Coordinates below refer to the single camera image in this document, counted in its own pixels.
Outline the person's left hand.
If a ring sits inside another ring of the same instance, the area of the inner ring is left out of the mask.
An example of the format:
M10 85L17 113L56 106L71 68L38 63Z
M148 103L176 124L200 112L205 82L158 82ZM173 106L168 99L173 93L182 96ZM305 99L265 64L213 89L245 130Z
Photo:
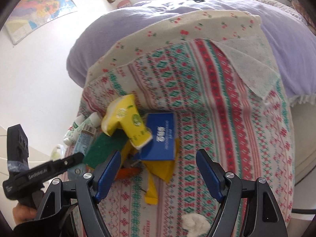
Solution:
M13 219L16 225L22 224L35 218L37 211L34 208L27 207L18 203L13 209Z

